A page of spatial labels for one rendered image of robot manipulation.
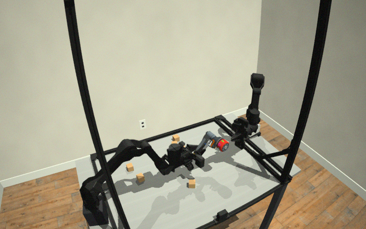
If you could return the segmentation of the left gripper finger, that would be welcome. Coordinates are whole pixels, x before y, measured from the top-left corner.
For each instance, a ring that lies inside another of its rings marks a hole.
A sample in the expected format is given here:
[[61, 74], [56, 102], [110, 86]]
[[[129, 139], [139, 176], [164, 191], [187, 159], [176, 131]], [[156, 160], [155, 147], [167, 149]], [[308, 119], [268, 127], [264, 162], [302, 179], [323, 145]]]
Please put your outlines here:
[[189, 145], [189, 144], [187, 144], [187, 146], [190, 148], [191, 152], [193, 152], [198, 147], [198, 145]]
[[203, 155], [203, 153], [206, 151], [206, 149], [202, 149], [202, 150], [199, 150], [199, 151], [196, 151], [196, 153], [198, 153], [199, 155]]

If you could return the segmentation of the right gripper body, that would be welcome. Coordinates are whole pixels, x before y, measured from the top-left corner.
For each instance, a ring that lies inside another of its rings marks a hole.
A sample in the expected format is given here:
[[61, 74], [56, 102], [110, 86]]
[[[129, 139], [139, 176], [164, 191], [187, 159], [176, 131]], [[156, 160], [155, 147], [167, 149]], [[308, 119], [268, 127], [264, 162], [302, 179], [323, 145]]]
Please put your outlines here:
[[[248, 124], [249, 123], [248, 120], [246, 120], [243, 117], [239, 117], [237, 122], [242, 124], [242, 125], [240, 125], [240, 128], [242, 130], [244, 130], [244, 136], [241, 136], [241, 138], [244, 139], [244, 138], [247, 138], [248, 135], [252, 135], [253, 127], [250, 124]], [[245, 125], [246, 125], [246, 127], [245, 127]], [[235, 146], [237, 146], [240, 149], [244, 149], [245, 141], [243, 141], [243, 143], [237, 141], [237, 142], [235, 142]]]

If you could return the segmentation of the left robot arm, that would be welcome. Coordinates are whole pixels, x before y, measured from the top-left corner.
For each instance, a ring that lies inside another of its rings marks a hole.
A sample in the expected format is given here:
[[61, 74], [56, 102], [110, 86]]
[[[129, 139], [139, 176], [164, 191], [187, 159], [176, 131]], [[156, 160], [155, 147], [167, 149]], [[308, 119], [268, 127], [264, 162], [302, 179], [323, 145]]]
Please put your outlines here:
[[[170, 144], [167, 155], [164, 154], [160, 158], [147, 141], [124, 139], [118, 145], [115, 155], [107, 162], [110, 173], [112, 174], [123, 162], [130, 161], [132, 158], [143, 154], [147, 154], [151, 158], [156, 168], [164, 176], [171, 171], [175, 172], [176, 168], [183, 165], [181, 146], [177, 143]], [[82, 183], [80, 193], [86, 210], [99, 209], [100, 201], [97, 196], [103, 191], [102, 184], [104, 182], [105, 178], [101, 169], [95, 176], [87, 178]]]

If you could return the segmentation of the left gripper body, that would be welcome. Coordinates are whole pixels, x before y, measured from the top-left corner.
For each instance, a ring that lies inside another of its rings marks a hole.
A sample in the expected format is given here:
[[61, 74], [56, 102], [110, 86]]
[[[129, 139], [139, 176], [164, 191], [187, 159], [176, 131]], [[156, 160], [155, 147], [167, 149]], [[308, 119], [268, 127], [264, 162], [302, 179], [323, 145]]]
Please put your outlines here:
[[204, 167], [204, 157], [202, 157], [198, 153], [196, 153], [196, 154], [191, 153], [190, 148], [188, 146], [184, 147], [185, 142], [181, 141], [178, 144], [180, 144], [180, 146], [181, 146], [181, 158], [183, 160], [184, 166], [186, 165], [187, 162], [189, 162], [191, 160], [195, 160], [195, 164], [199, 168]]

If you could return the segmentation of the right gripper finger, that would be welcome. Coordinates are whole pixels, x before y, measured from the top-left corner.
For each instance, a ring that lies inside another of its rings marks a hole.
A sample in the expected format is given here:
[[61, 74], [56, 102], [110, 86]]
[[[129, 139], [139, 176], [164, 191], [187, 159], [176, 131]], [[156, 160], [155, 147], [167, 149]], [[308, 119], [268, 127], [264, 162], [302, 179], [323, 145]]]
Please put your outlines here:
[[244, 141], [244, 139], [243, 138], [241, 138], [241, 137], [239, 137], [239, 138], [236, 138], [236, 139], [234, 139], [234, 140], [231, 140], [232, 142], [241, 142], [241, 143], [243, 143], [243, 141]]
[[239, 138], [241, 136], [244, 136], [244, 130], [242, 130], [241, 128], [239, 127], [236, 127], [236, 132], [235, 134], [231, 137], [231, 139], [236, 139], [236, 138]]

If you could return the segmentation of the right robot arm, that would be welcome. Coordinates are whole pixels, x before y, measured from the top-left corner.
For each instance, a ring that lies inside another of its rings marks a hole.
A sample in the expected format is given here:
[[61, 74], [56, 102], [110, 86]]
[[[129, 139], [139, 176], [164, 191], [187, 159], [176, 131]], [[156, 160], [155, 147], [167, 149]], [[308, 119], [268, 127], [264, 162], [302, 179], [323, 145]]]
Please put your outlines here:
[[[258, 129], [258, 124], [260, 122], [260, 117], [259, 114], [260, 112], [258, 111], [258, 105], [259, 105], [259, 97], [261, 95], [261, 89], [264, 86], [264, 75], [263, 74], [259, 74], [259, 73], [253, 73], [251, 74], [251, 80], [250, 80], [250, 85], [253, 89], [253, 93], [252, 93], [252, 100], [251, 100], [251, 104], [248, 106], [247, 109], [247, 120], [249, 121], [249, 124], [253, 127], [253, 132], [256, 133], [257, 129]], [[258, 121], [259, 120], [259, 121]], [[236, 131], [236, 127], [240, 127], [241, 123], [238, 123], [238, 118], [236, 118], [234, 120], [234, 122], [232, 123], [232, 130]]]

